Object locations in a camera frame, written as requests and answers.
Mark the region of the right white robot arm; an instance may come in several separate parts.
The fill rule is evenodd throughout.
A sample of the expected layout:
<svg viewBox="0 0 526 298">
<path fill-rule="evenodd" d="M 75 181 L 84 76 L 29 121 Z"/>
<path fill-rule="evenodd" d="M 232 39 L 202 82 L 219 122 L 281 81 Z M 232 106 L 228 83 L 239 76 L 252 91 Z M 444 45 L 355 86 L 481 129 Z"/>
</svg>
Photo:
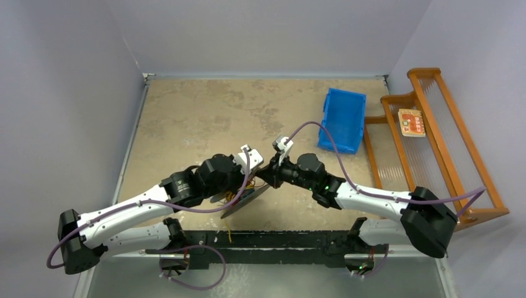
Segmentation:
<svg viewBox="0 0 526 298">
<path fill-rule="evenodd" d="M 411 244 L 427 256 L 443 258 L 457 226 L 458 217 L 430 190 L 418 186 L 413 191 L 386 191 L 351 185 L 327 172 L 314 153 L 300 155 L 296 163 L 275 155 L 256 176 L 274 188 L 289 183 L 307 189 L 325 208 L 379 216 L 364 220 L 348 236 L 350 248 L 357 253 L 376 245 Z"/>
</svg>

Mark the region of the black cable spool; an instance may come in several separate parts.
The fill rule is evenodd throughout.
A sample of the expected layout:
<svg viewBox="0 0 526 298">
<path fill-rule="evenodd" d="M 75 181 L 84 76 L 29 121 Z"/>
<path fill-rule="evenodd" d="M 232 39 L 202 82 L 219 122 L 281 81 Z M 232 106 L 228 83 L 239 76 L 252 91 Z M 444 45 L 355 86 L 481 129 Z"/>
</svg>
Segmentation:
<svg viewBox="0 0 526 298">
<path fill-rule="evenodd" d="M 221 216 L 221 219 L 225 219 L 237 211 L 241 210 L 243 207 L 247 206 L 249 203 L 251 203 L 253 200 L 258 198 L 261 194 L 263 194 L 266 190 L 270 188 L 270 185 L 265 184 L 261 187 L 253 187 L 253 188 L 247 188 L 241 197 L 229 208 L 225 209 L 225 212 Z"/>
</svg>

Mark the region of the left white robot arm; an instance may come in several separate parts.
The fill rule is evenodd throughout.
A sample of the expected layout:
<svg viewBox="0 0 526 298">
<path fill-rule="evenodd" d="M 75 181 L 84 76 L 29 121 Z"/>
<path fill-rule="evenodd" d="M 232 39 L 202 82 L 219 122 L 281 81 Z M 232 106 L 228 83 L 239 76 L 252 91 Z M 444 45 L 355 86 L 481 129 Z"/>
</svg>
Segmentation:
<svg viewBox="0 0 526 298">
<path fill-rule="evenodd" d="M 105 258 L 131 251 L 179 253 L 185 237 L 177 220 L 167 219 L 142 228 L 139 224 L 179 211 L 218 212 L 218 207 L 205 210 L 198 206 L 205 199 L 228 191 L 235 192 L 234 198 L 239 200 L 263 162 L 257 151 L 248 148 L 236 155 L 216 154 L 110 207 L 83 214 L 66 210 L 60 214 L 59 242 L 47 259 L 47 267 L 63 268 L 65 274 L 74 275 L 95 267 Z"/>
</svg>

